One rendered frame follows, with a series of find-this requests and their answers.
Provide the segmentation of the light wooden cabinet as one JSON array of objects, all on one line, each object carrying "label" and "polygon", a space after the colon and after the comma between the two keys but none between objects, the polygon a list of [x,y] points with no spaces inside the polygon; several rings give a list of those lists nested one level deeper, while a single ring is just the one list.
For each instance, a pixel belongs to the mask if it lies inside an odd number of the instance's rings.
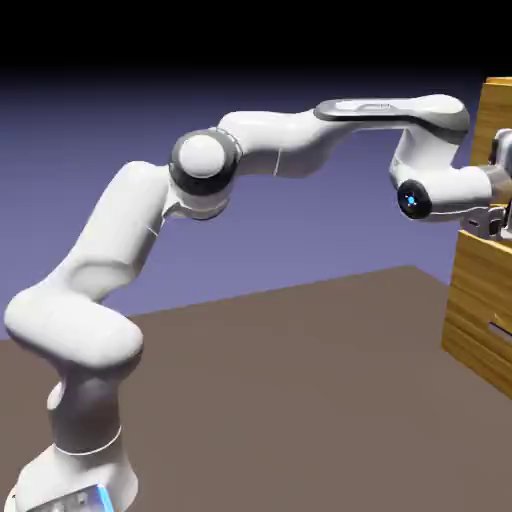
[{"label": "light wooden cabinet", "polygon": [[[512,128],[512,77],[483,83],[470,163],[487,162],[491,140]],[[460,230],[442,332],[442,348],[512,400],[512,240]]]}]

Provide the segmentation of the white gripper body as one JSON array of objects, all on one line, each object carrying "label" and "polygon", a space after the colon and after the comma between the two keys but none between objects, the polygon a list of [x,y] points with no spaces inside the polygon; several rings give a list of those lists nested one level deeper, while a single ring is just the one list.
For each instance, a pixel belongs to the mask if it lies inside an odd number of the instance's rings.
[{"label": "white gripper body", "polygon": [[503,235],[512,235],[512,128],[499,129],[491,145],[493,199],[507,204]]}]

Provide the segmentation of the wooden drawer front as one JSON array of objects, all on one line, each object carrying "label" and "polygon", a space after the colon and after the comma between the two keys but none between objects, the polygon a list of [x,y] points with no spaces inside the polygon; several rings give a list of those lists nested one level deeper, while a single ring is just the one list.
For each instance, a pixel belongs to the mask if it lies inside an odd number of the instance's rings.
[{"label": "wooden drawer front", "polygon": [[[492,140],[499,129],[512,128],[512,77],[490,77],[482,86],[474,131],[470,164],[482,167],[492,181],[489,163]],[[499,242],[512,249],[512,235],[503,235],[507,204],[491,204],[465,217],[460,227],[484,240]]]},{"label": "wooden drawer front", "polygon": [[489,330],[494,313],[512,316],[512,249],[461,230],[441,346],[512,400],[512,345]]}]

